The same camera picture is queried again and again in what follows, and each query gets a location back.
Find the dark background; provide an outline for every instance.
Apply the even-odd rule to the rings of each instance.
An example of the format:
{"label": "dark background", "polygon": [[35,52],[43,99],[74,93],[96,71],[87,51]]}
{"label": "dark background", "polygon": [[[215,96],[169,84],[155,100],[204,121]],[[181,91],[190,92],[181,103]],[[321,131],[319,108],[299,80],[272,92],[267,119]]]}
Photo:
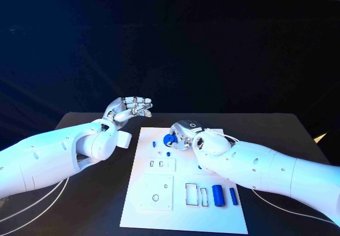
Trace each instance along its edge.
{"label": "dark background", "polygon": [[338,117],[340,2],[48,0],[0,4],[0,148],[119,96],[152,112]]}

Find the white robotic arm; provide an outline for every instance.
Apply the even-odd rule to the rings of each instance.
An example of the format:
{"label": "white robotic arm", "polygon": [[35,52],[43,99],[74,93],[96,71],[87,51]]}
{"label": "white robotic arm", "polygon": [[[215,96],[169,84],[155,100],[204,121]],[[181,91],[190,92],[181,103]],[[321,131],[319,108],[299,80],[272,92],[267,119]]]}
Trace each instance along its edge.
{"label": "white robotic arm", "polygon": [[102,119],[37,134],[0,152],[0,198],[57,183],[105,160],[130,134],[118,131],[133,116],[151,116],[151,100],[118,98]]}
{"label": "white robotic arm", "polygon": [[[184,120],[172,125],[177,129],[169,132],[181,137],[181,130],[192,130],[190,124],[201,128],[197,122]],[[340,226],[340,167],[286,156],[236,139],[230,143],[210,129],[195,129],[188,139],[204,171],[217,173],[246,188],[296,199]]]}

